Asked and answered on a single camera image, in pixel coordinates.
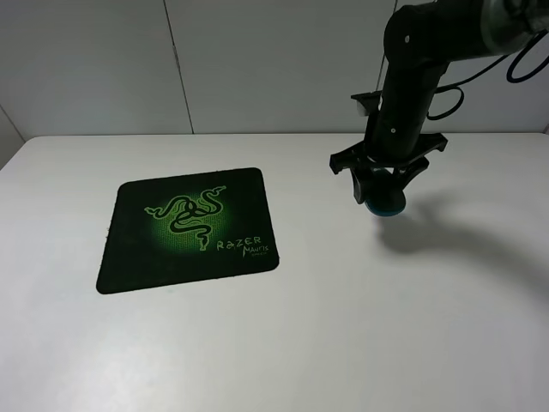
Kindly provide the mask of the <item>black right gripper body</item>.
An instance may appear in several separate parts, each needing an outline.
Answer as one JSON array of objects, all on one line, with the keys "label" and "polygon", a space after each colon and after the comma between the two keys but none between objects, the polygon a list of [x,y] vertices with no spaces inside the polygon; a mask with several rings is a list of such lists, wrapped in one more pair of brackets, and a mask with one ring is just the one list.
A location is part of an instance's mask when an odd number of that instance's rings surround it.
[{"label": "black right gripper body", "polygon": [[395,163],[407,164],[434,150],[446,149],[448,140],[440,133],[422,134],[408,121],[391,124],[382,105],[381,98],[378,110],[368,117],[362,141],[330,156],[329,167],[333,173],[355,167],[392,168]]}]

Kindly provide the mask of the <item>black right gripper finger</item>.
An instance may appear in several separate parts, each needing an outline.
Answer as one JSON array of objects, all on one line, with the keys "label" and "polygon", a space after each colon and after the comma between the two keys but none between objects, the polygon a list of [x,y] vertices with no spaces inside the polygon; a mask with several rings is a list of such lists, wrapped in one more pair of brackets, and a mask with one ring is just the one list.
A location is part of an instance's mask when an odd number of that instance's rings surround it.
[{"label": "black right gripper finger", "polygon": [[428,166],[429,161],[424,156],[420,156],[407,164],[395,163],[391,166],[393,172],[391,174],[392,184],[390,190],[393,192],[403,192],[412,180],[424,172]]},{"label": "black right gripper finger", "polygon": [[364,203],[370,196],[372,189],[372,170],[370,168],[355,167],[351,169],[353,180],[353,196],[357,203]]}]

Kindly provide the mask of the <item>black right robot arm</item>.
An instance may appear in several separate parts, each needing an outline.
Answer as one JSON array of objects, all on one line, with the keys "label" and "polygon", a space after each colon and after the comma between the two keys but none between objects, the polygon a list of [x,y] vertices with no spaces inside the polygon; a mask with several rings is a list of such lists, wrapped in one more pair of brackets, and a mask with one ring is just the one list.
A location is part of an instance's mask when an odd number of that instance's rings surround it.
[{"label": "black right robot arm", "polygon": [[333,173],[350,170],[355,199],[401,192],[444,151],[440,133],[424,134],[441,77],[455,61],[517,52],[548,28],[546,1],[434,1],[405,5],[383,36],[383,88],[355,94],[368,118],[362,142],[330,157]]}]

